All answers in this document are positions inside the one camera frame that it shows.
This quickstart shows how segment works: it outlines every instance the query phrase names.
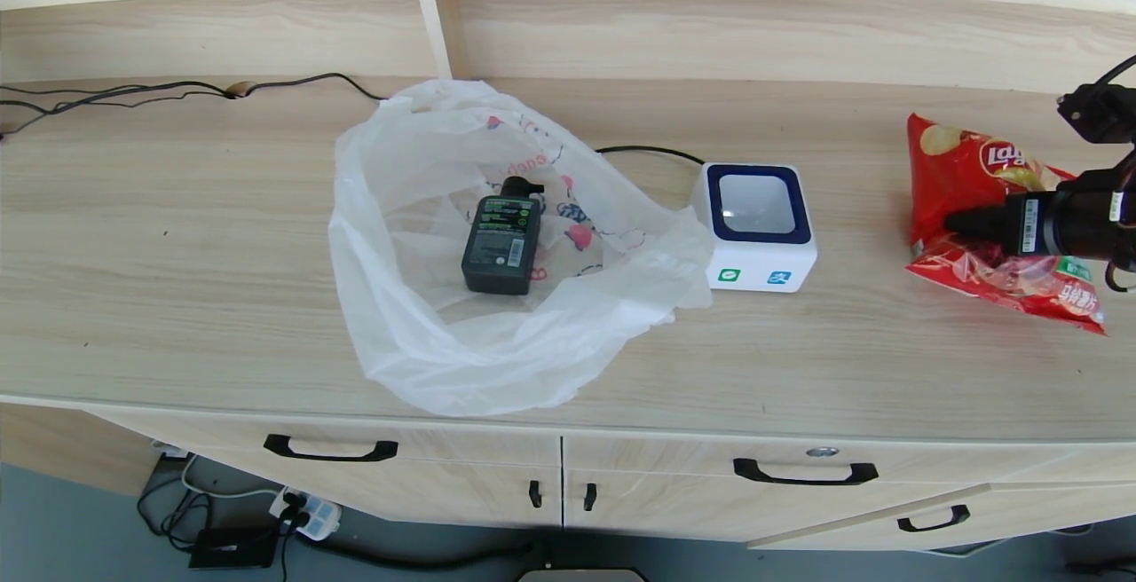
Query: white scanner box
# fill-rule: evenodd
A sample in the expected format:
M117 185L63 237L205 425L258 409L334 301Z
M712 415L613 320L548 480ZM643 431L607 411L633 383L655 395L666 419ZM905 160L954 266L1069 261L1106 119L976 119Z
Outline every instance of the white scanner box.
M707 163L691 206L715 235L711 289L794 292L817 261L795 167Z

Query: barcode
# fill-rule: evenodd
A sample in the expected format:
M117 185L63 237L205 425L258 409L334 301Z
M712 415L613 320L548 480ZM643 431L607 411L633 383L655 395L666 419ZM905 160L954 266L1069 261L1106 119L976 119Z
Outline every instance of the barcode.
M520 253L525 251L524 239L512 239L512 244L509 247L509 266L520 267Z
M1037 249L1037 199L1026 201L1026 215L1021 222L1021 252L1031 253Z

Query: power adapter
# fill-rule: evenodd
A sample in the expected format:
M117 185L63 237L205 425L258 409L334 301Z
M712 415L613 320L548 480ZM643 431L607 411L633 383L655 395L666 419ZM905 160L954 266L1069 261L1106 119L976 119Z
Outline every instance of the power adapter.
M272 568L278 538L276 524L206 529L198 533L190 551L190 568Z

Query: lay's logo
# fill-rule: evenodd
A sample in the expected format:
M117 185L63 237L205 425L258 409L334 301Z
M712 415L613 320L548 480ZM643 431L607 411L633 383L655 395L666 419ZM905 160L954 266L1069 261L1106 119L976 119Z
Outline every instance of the lay's logo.
M982 157L983 167L992 176L995 172L1005 169L1006 167L1026 166L1026 157L1013 143L1006 141L991 141L986 143L983 146Z

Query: gray floor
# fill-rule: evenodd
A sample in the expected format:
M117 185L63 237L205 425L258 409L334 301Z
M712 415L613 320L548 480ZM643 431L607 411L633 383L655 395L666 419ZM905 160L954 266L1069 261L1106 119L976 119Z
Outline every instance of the gray floor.
M200 477L218 490L252 484L249 476L202 465ZM0 580L5 582L278 582L279 564L268 571L201 573L186 568L187 556L147 533L134 500L3 465L0 499ZM154 496L160 517L181 497L178 487ZM264 518L268 497L219 504L216 525ZM633 566L650 582L751 581L918 581L1075 582L1094 577L1063 573L1067 559L1100 560L1136 555L1136 518L1097 526L1071 538L1019 538L968 559L909 552L746 551L738 544L594 534L551 533L545 542L558 566ZM527 532L407 524L349 512L336 540L409 558L449 558L487 547L523 543ZM513 582L527 562L498 560L450 573L386 571L289 547L290 582ZM1105 582L1128 579L1109 574Z

